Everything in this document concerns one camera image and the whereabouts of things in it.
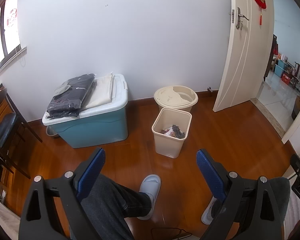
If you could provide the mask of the cream folded cloth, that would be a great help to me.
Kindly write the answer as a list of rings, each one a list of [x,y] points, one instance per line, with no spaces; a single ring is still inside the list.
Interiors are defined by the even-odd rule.
[[[97,106],[105,105],[111,102],[113,91],[114,75],[107,74],[104,77],[99,77],[94,80],[93,85],[82,109],[90,109]]]

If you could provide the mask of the black folded clothes bag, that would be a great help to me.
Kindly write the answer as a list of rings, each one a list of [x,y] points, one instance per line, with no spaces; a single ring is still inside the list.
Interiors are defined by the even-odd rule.
[[[47,119],[78,117],[83,102],[94,83],[94,74],[73,77],[55,89],[47,107]]]

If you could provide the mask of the teal storage box white lid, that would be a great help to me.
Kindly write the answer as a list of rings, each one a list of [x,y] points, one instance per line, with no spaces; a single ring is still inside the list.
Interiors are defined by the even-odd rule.
[[[81,111],[78,117],[49,119],[44,126],[53,130],[72,148],[83,148],[123,141],[128,137],[126,105],[128,85],[122,74],[114,75],[111,102]]]

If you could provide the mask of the window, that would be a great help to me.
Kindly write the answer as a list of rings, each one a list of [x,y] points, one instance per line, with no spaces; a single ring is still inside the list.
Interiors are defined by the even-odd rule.
[[[26,50],[19,34],[18,0],[4,0],[0,7],[0,71]]]

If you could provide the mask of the left leg dark trousers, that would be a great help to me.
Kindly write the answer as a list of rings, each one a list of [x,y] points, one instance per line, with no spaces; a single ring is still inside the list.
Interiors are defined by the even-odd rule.
[[[102,239],[133,239],[125,219],[147,216],[152,202],[146,193],[135,192],[100,174],[81,206]]]

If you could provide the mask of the beige round lidded tub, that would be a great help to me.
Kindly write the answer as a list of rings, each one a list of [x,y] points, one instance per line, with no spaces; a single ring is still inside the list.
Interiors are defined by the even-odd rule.
[[[154,100],[159,110],[171,108],[190,112],[192,107],[198,102],[198,95],[186,86],[167,86],[158,89],[154,93]]]

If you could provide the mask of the white door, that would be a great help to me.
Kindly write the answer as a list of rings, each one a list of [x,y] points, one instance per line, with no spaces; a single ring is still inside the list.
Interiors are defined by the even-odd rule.
[[[250,21],[242,19],[243,29],[236,29],[230,19],[230,37],[221,84],[213,107],[214,112],[249,101],[257,96],[267,68],[274,32],[273,0],[260,10],[255,0],[231,0],[232,9],[240,7]]]

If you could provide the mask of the white slipper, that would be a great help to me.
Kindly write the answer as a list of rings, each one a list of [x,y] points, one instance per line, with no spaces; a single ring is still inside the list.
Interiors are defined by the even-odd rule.
[[[151,210],[144,217],[138,217],[139,220],[149,220],[154,212],[155,204],[161,188],[161,178],[156,174],[150,174],[144,178],[140,185],[139,192],[145,193],[151,200]]]
[[[202,223],[205,225],[210,225],[213,219],[215,218],[215,216],[217,215],[217,212],[220,207],[221,207],[221,202],[217,198],[212,197],[207,208],[202,214],[201,217]]]

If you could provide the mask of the beige square trash bin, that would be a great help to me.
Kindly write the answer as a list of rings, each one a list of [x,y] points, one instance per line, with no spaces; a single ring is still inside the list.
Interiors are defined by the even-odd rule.
[[[152,126],[155,151],[169,158],[177,158],[186,140],[192,115],[172,108],[162,108]]]

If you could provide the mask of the red white snack wrapper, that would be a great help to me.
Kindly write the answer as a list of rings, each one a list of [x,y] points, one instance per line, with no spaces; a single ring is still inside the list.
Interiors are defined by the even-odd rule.
[[[162,129],[160,131],[161,134],[164,134],[164,135],[167,135],[167,136],[170,136],[170,137],[173,137],[174,136],[174,131],[173,131],[173,128],[170,127],[168,129]]]

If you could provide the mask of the dark wooden chair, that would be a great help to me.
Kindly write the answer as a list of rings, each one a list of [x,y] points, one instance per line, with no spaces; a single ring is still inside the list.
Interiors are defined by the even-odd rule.
[[[19,165],[17,165],[10,157],[9,157],[9,149],[11,143],[13,142],[14,137],[17,135],[21,140],[24,140],[22,135],[18,132],[19,127],[23,127],[28,129],[34,137],[42,142],[40,136],[30,127],[28,122],[20,113],[19,109],[14,104],[12,98],[7,92],[7,88],[5,88],[2,84],[0,84],[0,105],[3,102],[7,102],[12,110],[11,113],[4,115],[3,119],[0,121],[0,164],[5,167],[9,172],[14,173],[10,167],[12,166],[17,171],[19,171],[23,176],[30,179],[30,175],[27,174]]]

